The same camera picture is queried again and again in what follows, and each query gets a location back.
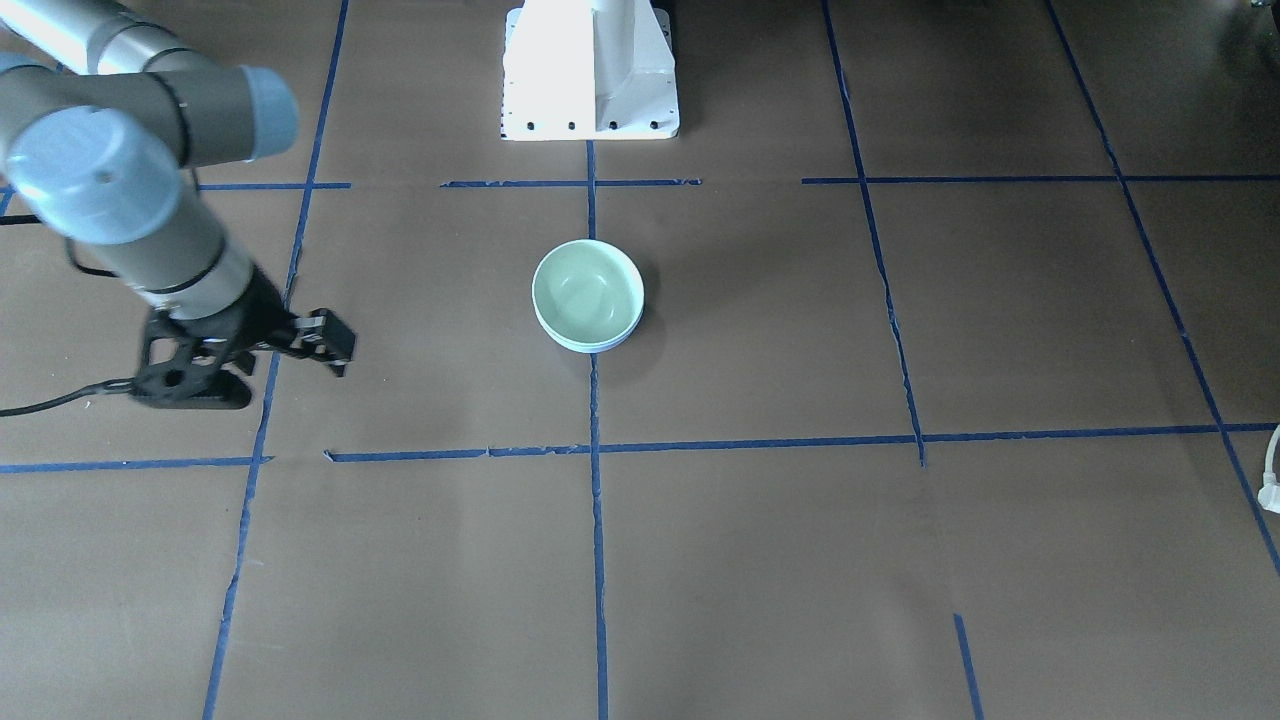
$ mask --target bowl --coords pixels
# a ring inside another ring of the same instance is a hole
[[[566,242],[534,272],[538,323],[575,352],[616,347],[640,323],[643,307],[640,272],[626,252],[607,242]]]

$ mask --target white connector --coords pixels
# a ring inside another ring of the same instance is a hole
[[[1280,425],[1271,433],[1271,442],[1267,443],[1267,459],[1262,470],[1262,489],[1258,491],[1258,505],[1263,510],[1280,512],[1280,486],[1276,484],[1276,442],[1280,441]]]

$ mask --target light green bowl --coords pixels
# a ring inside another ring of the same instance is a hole
[[[552,250],[534,272],[534,313],[552,340],[575,352],[604,352],[631,334],[644,281],[625,252],[598,240]]]

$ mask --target blue joint cap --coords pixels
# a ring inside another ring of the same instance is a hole
[[[279,155],[298,138],[298,101],[275,70],[241,65],[253,102],[253,155]]]
[[[14,68],[44,68],[40,63],[19,53],[0,53],[0,73]]]
[[[182,197],[173,154],[120,110],[79,105],[50,113],[18,135],[4,165],[41,220],[92,245],[156,232]]]

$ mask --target robotic arm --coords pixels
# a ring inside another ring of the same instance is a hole
[[[0,22],[77,72],[0,54],[0,169],[50,228],[152,310],[128,392],[156,407],[248,405],[255,350],[342,375],[356,334],[291,313],[183,182],[180,168],[252,160],[297,136],[296,100],[264,68],[221,68],[106,0],[0,0]],[[172,357],[155,348],[175,346]]]

